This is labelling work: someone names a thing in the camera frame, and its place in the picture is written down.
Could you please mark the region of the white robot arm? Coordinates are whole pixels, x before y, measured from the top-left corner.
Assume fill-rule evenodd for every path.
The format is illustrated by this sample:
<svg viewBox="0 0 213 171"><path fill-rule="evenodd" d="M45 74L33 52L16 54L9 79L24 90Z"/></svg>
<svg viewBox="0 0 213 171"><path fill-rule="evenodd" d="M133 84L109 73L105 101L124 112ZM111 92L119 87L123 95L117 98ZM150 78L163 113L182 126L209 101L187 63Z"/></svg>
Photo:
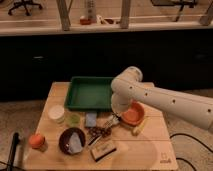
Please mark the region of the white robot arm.
<svg viewBox="0 0 213 171"><path fill-rule="evenodd" d="M112 80L111 108L115 113L127 111L133 101L138 101L213 134L213 98L149 87L142 78L141 70L130 66Z"/></svg>

